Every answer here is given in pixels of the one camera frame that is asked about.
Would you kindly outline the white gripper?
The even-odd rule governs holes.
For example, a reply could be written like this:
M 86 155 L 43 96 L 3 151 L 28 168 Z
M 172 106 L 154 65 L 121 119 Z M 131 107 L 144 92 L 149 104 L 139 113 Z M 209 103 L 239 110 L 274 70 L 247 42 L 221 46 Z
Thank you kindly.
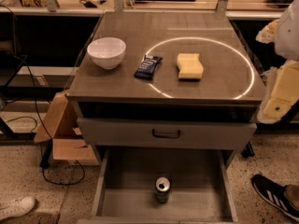
M 279 20 L 269 22 L 256 35 L 258 42 L 275 42 L 277 55 L 287 60 L 266 72 L 266 94 L 257 114 L 264 124 L 280 121 L 299 100 L 299 0 L 293 0 Z

